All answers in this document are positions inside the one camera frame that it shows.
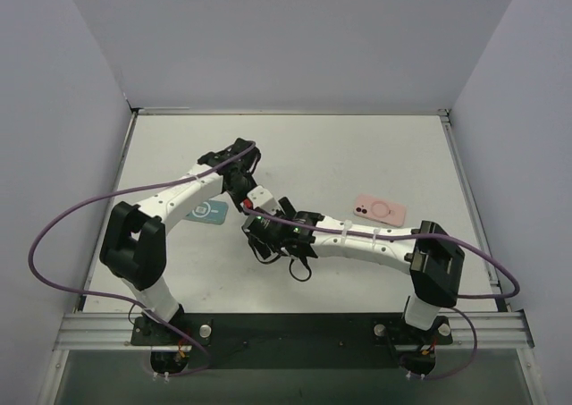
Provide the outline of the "pink phone case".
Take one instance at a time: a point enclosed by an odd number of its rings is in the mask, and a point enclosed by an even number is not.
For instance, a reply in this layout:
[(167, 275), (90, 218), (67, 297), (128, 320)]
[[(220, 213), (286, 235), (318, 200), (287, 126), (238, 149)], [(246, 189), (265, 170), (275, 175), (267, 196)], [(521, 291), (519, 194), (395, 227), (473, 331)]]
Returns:
[(353, 213), (367, 220), (401, 227), (405, 223), (407, 209), (386, 199), (361, 194), (354, 200)]

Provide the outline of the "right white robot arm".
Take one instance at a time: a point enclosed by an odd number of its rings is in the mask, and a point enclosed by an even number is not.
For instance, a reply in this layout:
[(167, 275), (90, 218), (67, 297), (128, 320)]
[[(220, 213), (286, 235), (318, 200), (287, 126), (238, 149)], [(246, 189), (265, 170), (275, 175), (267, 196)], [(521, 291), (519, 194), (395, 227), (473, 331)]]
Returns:
[(457, 305), (465, 252), (434, 222), (390, 231), (313, 212), (289, 219), (283, 213), (243, 211), (248, 215), (243, 232), (264, 259), (289, 257), (309, 268), (310, 258), (343, 257), (407, 274), (413, 294), (404, 309), (406, 325), (431, 331), (441, 309)]

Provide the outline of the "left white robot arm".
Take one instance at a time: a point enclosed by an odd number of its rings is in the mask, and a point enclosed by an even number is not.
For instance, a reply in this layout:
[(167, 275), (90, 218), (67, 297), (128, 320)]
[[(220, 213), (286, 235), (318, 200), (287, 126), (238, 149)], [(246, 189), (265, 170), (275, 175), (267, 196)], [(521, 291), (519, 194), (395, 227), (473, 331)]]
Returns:
[(201, 156), (180, 179), (156, 185), (153, 196), (113, 207), (99, 260), (142, 304), (160, 342), (176, 342), (183, 332), (181, 304), (164, 279), (168, 233), (196, 207), (224, 193), (241, 209), (257, 186), (253, 174), (260, 158), (255, 142), (238, 138), (221, 151)]

